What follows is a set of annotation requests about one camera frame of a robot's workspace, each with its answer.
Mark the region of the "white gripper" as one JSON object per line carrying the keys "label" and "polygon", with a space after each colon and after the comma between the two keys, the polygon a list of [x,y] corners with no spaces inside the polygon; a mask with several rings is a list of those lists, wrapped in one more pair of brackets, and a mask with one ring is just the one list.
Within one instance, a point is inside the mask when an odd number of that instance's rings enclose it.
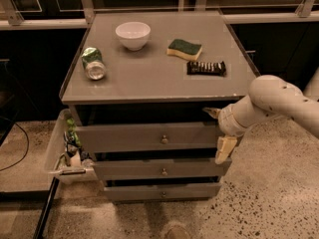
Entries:
{"label": "white gripper", "polygon": [[247,131],[247,128],[241,125],[232,111],[233,105],[228,105],[223,109],[203,108],[202,110],[212,118],[218,119],[218,125],[225,136],[220,136],[217,141],[217,151],[215,154],[215,163],[222,164],[230,156],[237,145],[237,137],[241,137]]}

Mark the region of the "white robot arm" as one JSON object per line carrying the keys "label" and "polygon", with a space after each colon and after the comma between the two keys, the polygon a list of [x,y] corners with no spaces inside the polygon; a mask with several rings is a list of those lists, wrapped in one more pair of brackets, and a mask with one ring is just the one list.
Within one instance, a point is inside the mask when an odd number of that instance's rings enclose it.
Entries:
{"label": "white robot arm", "polygon": [[272,75],[254,79],[248,94],[238,102],[223,109],[203,110],[218,120],[219,128],[224,133],[217,141],[216,164],[227,160],[238,139],[252,126],[277,116],[291,118],[319,137],[319,103],[305,97],[296,86]]}

